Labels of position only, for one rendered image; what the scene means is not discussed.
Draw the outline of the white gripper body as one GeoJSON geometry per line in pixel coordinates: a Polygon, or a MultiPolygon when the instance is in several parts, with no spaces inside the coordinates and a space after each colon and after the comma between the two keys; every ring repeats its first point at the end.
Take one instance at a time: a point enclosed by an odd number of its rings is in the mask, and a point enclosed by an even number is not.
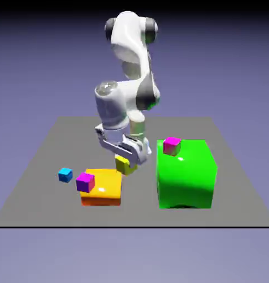
{"type": "Polygon", "coordinates": [[[114,154],[122,156],[131,164],[143,164],[148,157],[148,139],[134,139],[127,136],[99,137],[101,146],[114,154]]]}

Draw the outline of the small blue cube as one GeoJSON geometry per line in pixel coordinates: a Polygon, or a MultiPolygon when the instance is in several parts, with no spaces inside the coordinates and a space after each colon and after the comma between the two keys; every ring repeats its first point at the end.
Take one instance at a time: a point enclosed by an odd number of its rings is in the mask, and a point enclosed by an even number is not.
{"type": "Polygon", "coordinates": [[[58,178],[60,182],[69,183],[73,178],[73,170],[70,168],[62,168],[58,172],[58,178]]]}

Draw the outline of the small yellow cube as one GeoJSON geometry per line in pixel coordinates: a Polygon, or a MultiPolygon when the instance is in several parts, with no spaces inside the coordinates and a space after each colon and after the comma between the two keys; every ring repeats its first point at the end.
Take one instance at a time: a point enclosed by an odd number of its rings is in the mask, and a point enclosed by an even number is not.
{"type": "Polygon", "coordinates": [[[134,164],[131,167],[130,161],[123,156],[115,155],[115,165],[116,170],[119,171],[121,174],[127,176],[137,170],[137,164],[134,164]]]}

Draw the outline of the small pink cube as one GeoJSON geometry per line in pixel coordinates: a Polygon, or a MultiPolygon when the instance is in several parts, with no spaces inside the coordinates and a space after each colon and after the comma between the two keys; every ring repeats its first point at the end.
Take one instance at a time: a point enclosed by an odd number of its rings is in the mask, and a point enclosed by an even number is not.
{"type": "Polygon", "coordinates": [[[163,153],[176,156],[181,149],[181,139],[176,137],[168,137],[163,142],[163,153]]]}

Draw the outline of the small purple cube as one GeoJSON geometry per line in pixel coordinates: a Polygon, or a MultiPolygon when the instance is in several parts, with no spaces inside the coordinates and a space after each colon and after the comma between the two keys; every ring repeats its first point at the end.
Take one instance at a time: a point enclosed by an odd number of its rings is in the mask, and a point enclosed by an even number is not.
{"type": "Polygon", "coordinates": [[[90,193],[95,187],[95,175],[82,172],[76,178],[76,188],[80,192],[90,193]]]}

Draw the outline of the large orange box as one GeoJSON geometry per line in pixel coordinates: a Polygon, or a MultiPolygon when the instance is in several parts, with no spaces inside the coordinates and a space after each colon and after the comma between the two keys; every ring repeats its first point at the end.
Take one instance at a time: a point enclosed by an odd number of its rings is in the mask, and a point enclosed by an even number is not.
{"type": "Polygon", "coordinates": [[[86,169],[94,175],[94,187],[89,193],[80,191],[83,206],[119,206],[121,204],[122,174],[116,169],[86,169]]]}

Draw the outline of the large green box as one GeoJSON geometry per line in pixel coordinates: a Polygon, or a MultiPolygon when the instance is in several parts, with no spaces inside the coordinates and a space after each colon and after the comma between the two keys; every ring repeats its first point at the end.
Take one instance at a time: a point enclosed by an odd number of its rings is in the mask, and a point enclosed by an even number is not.
{"type": "Polygon", "coordinates": [[[163,152],[163,143],[163,139],[157,140],[159,208],[211,208],[218,166],[206,141],[182,140],[175,156],[163,152]]]}

